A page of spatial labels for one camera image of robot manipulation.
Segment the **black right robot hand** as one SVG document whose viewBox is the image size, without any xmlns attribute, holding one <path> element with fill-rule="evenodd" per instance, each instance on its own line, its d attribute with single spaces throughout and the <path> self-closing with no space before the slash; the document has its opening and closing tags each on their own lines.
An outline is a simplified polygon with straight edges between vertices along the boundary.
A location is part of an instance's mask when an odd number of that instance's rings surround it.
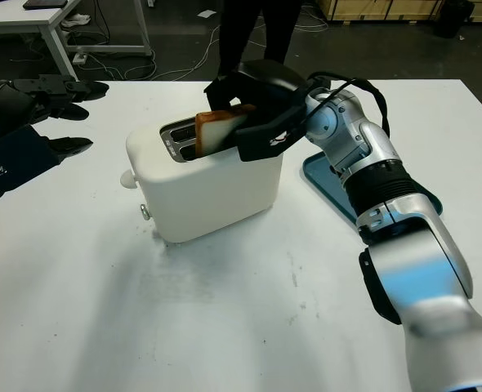
<svg viewBox="0 0 482 392">
<path fill-rule="evenodd" d="M 281 127 L 294 127 L 306 111 L 306 80 L 274 60 L 241 62 L 216 77 L 204 90 L 213 111 L 233 108 L 231 101 L 255 109 L 235 128 L 236 136 L 256 131 L 277 136 Z"/>
</svg>

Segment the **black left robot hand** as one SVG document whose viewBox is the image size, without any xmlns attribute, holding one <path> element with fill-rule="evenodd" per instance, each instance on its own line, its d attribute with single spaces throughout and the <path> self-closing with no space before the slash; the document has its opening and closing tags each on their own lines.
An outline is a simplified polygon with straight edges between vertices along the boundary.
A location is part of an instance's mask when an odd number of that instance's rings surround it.
<svg viewBox="0 0 482 392">
<path fill-rule="evenodd" d="M 0 80 L 0 140 L 24 126 L 48 118 L 83 121 L 89 113 L 80 104 L 99 100 L 108 90 L 106 83 L 78 81 L 60 74 Z"/>
</svg>

